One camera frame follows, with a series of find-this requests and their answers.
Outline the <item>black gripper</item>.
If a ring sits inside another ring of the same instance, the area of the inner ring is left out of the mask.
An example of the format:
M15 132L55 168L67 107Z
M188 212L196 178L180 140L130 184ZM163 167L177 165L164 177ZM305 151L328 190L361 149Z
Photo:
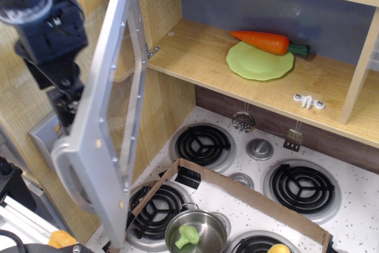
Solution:
M47 96L64 127L73 123L83 91L83 83L79 79L80 68L75 63L79 51L76 49L37 64L22 44L15 45L16 54L24 60L39 88L55 87L47 92Z

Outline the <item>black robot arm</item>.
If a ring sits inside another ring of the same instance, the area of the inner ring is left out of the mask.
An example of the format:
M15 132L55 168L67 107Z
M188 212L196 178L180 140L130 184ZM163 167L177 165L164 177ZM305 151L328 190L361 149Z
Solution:
M1 0L1 21L18 34L14 49L60 122L73 123L83 91L75 58L88 44L77 0Z

